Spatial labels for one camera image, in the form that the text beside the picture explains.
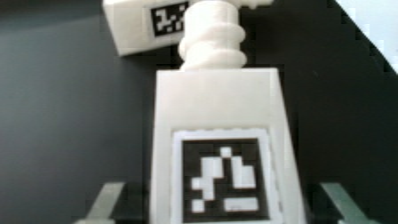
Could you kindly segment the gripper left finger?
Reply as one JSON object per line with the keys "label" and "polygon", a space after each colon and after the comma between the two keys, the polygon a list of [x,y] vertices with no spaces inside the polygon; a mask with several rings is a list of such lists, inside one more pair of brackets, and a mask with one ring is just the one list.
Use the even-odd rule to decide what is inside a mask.
{"label": "gripper left finger", "polygon": [[87,216],[72,224],[147,224],[147,191],[131,182],[103,184]]}

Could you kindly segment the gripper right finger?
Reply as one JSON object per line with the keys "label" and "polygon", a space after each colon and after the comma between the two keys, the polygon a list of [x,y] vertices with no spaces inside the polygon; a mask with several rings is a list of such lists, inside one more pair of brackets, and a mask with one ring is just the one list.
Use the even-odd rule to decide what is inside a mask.
{"label": "gripper right finger", "polygon": [[371,219],[337,182],[321,182],[307,188],[309,224],[381,224]]}

